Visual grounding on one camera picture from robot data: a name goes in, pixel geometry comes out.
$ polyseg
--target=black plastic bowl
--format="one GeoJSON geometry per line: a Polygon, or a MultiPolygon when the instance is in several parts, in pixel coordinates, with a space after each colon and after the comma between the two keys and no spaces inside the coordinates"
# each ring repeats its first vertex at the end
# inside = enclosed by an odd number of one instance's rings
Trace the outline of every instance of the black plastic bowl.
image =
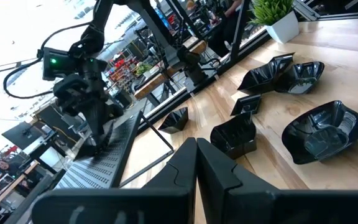
{"type": "Polygon", "coordinates": [[[158,130],[168,134],[177,133],[185,128],[188,119],[189,115],[187,107],[172,111],[165,118],[164,122],[161,124],[158,130]]]}
{"type": "Polygon", "coordinates": [[[278,78],[274,90],[279,93],[308,93],[320,79],[324,70],[323,62],[308,62],[292,66],[278,78]]]}
{"type": "Polygon", "coordinates": [[[231,111],[230,116],[234,116],[241,113],[251,112],[252,114],[258,113],[261,94],[253,96],[245,96],[239,98],[231,111]]]}
{"type": "Polygon", "coordinates": [[[358,113],[339,100],[299,116],[282,134],[282,142],[295,164],[328,158],[357,140],[358,113]]]}
{"type": "Polygon", "coordinates": [[[211,143],[231,159],[256,150],[256,127],[251,113],[242,113],[213,128],[211,143]]]}
{"type": "Polygon", "coordinates": [[[266,65],[249,70],[237,90],[248,95],[274,90],[277,78],[292,63],[293,54],[295,53],[276,56],[266,65]]]}

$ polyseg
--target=white pot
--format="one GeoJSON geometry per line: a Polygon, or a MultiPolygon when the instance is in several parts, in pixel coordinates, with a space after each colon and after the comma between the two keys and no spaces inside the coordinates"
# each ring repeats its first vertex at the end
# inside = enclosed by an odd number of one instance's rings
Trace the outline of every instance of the white pot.
{"type": "Polygon", "coordinates": [[[266,30],[273,40],[285,44],[299,34],[298,19],[292,11],[272,26],[266,26],[266,30]]]}

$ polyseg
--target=metal mesh platform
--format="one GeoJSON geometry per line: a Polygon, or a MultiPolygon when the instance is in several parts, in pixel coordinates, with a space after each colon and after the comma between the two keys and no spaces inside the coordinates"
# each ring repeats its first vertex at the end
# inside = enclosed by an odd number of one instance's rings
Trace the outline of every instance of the metal mesh platform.
{"type": "Polygon", "coordinates": [[[55,189],[118,187],[136,137],[141,112],[110,129],[106,147],[94,156],[74,162],[55,189]]]}

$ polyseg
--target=wooden table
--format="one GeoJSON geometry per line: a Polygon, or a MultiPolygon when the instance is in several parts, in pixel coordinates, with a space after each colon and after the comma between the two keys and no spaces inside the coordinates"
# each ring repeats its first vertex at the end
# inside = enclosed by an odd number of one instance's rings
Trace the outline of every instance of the wooden table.
{"type": "MultiPolygon", "coordinates": [[[[358,189],[358,142],[326,161],[296,165],[281,140],[287,124],[332,100],[341,100],[358,112],[358,19],[302,22],[300,29],[301,33],[287,44],[268,41],[218,81],[184,102],[178,108],[187,106],[189,109],[185,129],[172,135],[161,134],[174,148],[188,137],[209,140],[212,128],[229,120],[236,100],[246,96],[237,91],[246,72],[267,63],[273,56],[296,52],[295,63],[325,63],[321,79],[307,95],[263,94],[259,112],[252,118],[257,128],[257,150],[236,162],[280,189],[358,189]]],[[[158,128],[163,119],[154,126],[158,128]]],[[[167,151],[151,129],[144,131],[135,139],[122,179],[127,179],[167,151]]],[[[165,164],[166,161],[157,164],[126,187],[142,187],[165,164]]],[[[199,193],[195,220],[205,223],[199,193]]]]}
{"type": "MultiPolygon", "coordinates": [[[[37,161],[35,161],[27,170],[24,171],[25,174],[30,173],[39,163],[37,161]]],[[[4,200],[9,193],[11,193],[11,191],[17,186],[19,185],[19,183],[21,183],[23,181],[23,179],[25,178],[25,175],[22,174],[20,175],[20,177],[18,177],[11,185],[9,185],[7,187],[7,189],[0,195],[0,202],[2,200],[4,200]]]]}
{"type": "MultiPolygon", "coordinates": [[[[190,37],[188,40],[185,41],[185,43],[183,43],[184,46],[189,47],[191,44],[195,43],[198,39],[196,37],[190,37]]],[[[206,50],[207,44],[205,41],[200,41],[198,42],[194,47],[192,47],[190,49],[191,52],[194,53],[202,53],[206,50]]],[[[171,68],[171,66],[169,66],[167,68],[167,75],[169,77],[173,76],[178,70],[175,70],[173,68],[171,68]]],[[[151,79],[150,81],[147,82],[147,84],[145,84],[144,86],[142,86],[142,88],[138,89],[135,92],[135,97],[138,100],[143,99],[147,94],[151,93],[151,91],[153,91],[154,89],[156,89],[159,85],[161,85],[163,82],[167,81],[167,78],[162,74],[159,73],[156,77],[154,77],[153,79],[151,79]]]]}

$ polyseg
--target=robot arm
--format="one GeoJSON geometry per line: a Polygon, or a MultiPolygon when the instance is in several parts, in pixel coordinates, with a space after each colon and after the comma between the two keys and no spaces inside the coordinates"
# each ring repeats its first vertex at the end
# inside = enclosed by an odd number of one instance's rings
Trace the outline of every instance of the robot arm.
{"type": "Polygon", "coordinates": [[[195,84],[206,77],[198,65],[200,56],[184,46],[173,46],[174,38],[148,0],[97,0],[93,20],[80,41],[74,43],[68,52],[50,48],[43,51],[43,79],[52,81],[56,77],[63,78],[53,88],[53,94],[58,98],[57,106],[71,116],[79,112],[84,114],[96,146],[102,141],[103,125],[122,115],[122,111],[116,111],[114,105],[106,104],[108,95],[104,92],[106,84],[101,78],[101,72],[106,69],[107,63],[95,59],[96,54],[103,49],[104,28],[113,4],[127,5],[140,14],[165,50],[169,66],[177,70],[184,68],[186,75],[195,84]]]}

